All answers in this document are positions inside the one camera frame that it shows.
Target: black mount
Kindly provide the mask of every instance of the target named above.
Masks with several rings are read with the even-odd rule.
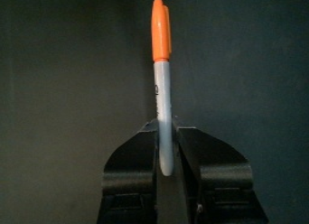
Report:
[[[175,172],[164,177],[156,140],[153,120],[112,153],[96,223],[267,223],[235,149],[173,122]]]

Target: dark gray background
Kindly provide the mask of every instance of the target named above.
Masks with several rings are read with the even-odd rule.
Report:
[[[152,0],[0,2],[0,223],[95,223],[155,117]],[[164,2],[173,115],[247,157],[270,222],[307,223],[309,0]]]

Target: marker cap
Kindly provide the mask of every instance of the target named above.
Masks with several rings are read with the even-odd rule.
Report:
[[[168,9],[161,0],[153,0],[151,34],[153,61],[168,61],[171,53]]]

